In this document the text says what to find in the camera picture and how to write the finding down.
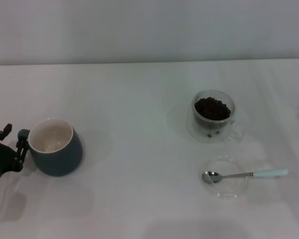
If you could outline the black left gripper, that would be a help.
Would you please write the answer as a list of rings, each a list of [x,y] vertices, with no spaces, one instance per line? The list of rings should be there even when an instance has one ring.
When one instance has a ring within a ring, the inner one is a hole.
[[[12,131],[12,124],[8,123],[3,130],[0,130],[0,141],[4,140]],[[20,172],[29,145],[26,139],[19,140],[16,144],[17,151],[0,143],[0,178],[7,172]]]

